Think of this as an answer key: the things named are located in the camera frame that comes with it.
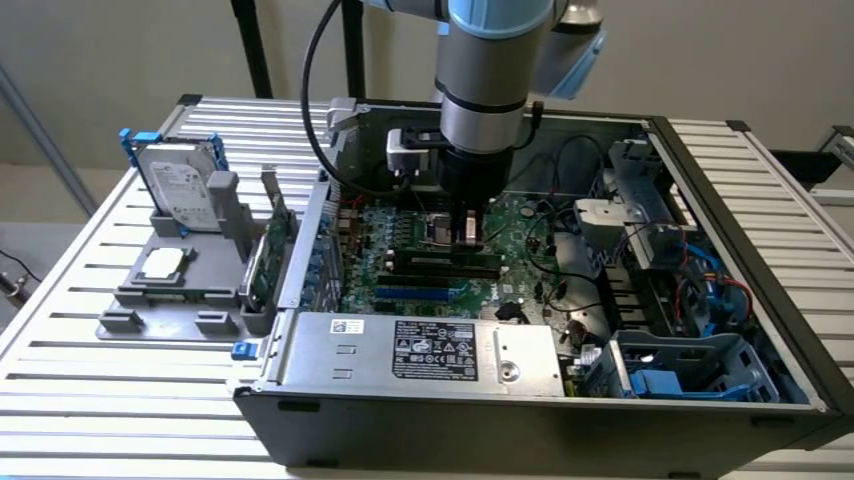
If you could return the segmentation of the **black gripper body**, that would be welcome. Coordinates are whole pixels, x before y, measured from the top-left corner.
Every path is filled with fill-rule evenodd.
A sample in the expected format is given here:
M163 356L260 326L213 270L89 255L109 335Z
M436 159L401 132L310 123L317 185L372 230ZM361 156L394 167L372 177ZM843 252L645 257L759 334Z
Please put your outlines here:
M454 201L482 206L504 190L513 160L510 148L476 154L450 147L437 154L436 178Z

